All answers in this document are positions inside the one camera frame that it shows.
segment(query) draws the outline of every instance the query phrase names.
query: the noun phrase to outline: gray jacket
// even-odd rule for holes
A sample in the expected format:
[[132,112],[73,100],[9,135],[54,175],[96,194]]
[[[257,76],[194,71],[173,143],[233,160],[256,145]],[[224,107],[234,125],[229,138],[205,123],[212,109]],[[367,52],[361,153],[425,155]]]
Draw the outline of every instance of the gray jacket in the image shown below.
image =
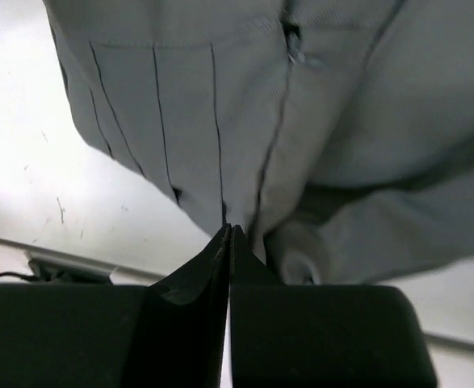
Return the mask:
[[45,3],[83,139],[287,283],[474,255],[474,0]]

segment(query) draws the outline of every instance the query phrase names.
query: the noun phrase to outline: garment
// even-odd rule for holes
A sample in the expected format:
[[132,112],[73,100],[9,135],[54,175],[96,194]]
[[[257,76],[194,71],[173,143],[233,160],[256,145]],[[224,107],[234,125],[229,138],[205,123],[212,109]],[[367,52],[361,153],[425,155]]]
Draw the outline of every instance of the garment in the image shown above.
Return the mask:
[[287,283],[474,255],[474,0],[45,4],[85,142]]

